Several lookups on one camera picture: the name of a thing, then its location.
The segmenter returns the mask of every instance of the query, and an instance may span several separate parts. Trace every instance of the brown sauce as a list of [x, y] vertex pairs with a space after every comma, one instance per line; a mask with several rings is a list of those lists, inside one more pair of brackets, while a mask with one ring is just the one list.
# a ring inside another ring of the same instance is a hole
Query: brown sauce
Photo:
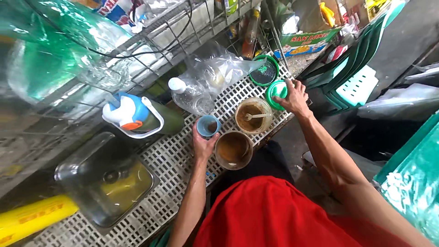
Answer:
[[247, 138], [240, 133], [225, 134], [217, 144], [218, 153], [230, 163], [240, 163], [247, 153]]
[[216, 122], [212, 122], [211, 124], [209, 124], [208, 126], [207, 126], [207, 130], [209, 131], [209, 132], [212, 132], [212, 133], [214, 133], [215, 131], [216, 131], [216, 128], [218, 127], [218, 124], [216, 123]]
[[246, 131], [255, 131], [262, 126], [264, 121], [263, 117], [252, 118], [249, 121], [245, 120], [245, 115], [258, 115], [262, 114], [262, 111], [255, 105], [243, 105], [239, 108], [239, 111], [236, 115], [236, 121], [238, 125]]

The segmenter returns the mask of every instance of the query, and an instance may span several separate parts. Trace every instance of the green container lid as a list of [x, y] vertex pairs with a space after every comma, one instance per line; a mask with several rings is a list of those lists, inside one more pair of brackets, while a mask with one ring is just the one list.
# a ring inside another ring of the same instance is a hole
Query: green container lid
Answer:
[[253, 83], [262, 87], [272, 84], [279, 76], [279, 65], [271, 56], [260, 55], [255, 57], [253, 61], [264, 59], [267, 59], [267, 61], [259, 69], [253, 70], [250, 73], [250, 79]]
[[285, 108], [274, 102], [272, 97], [278, 96], [280, 98], [285, 98], [287, 94], [288, 94], [287, 84], [283, 80], [277, 80], [267, 88], [265, 94], [265, 100], [267, 100], [267, 103], [271, 106], [271, 108], [278, 111], [284, 111]]

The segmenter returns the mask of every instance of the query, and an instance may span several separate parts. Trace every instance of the green plastic bag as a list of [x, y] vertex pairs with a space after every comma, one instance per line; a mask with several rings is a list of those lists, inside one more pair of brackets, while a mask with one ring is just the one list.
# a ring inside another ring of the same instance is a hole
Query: green plastic bag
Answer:
[[[130, 38], [120, 26], [81, 4], [28, 1], [71, 38], [99, 52], [110, 52]], [[9, 57], [7, 76], [12, 90], [31, 104], [90, 67], [105, 66], [99, 63], [100, 55], [64, 36], [24, 0], [0, 0], [0, 20], [0, 35], [23, 40]]]

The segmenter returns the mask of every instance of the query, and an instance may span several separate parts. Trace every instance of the metal sink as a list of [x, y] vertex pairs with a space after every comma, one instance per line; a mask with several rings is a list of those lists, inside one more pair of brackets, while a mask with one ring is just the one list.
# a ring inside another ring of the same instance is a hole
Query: metal sink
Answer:
[[160, 183], [110, 132], [98, 134], [58, 165], [55, 180], [103, 235]]

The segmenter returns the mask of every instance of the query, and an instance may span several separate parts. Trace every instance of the perforated mat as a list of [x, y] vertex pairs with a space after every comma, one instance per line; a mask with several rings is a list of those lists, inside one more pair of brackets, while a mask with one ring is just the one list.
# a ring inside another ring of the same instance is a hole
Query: perforated mat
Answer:
[[[279, 79], [289, 78], [290, 73], [279, 66]], [[265, 98], [266, 87], [252, 83], [247, 76], [237, 84], [228, 87], [215, 101], [213, 115], [221, 124], [221, 133], [239, 130], [234, 121], [234, 112], [238, 104], [249, 97]], [[271, 127], [258, 135], [249, 135], [256, 145], [291, 113], [274, 111]], [[185, 119], [185, 127], [174, 136], [165, 136], [153, 145], [140, 151], [140, 156], [150, 169], [161, 179], [161, 183], [130, 214], [128, 214], [111, 232], [100, 235], [80, 213], [46, 228], [26, 246], [97, 246], [119, 247], [139, 246], [149, 236], [174, 216], [183, 199], [184, 191], [192, 168], [192, 130], [196, 117]], [[206, 186], [212, 183], [222, 172], [222, 168], [211, 156], [207, 166]]]

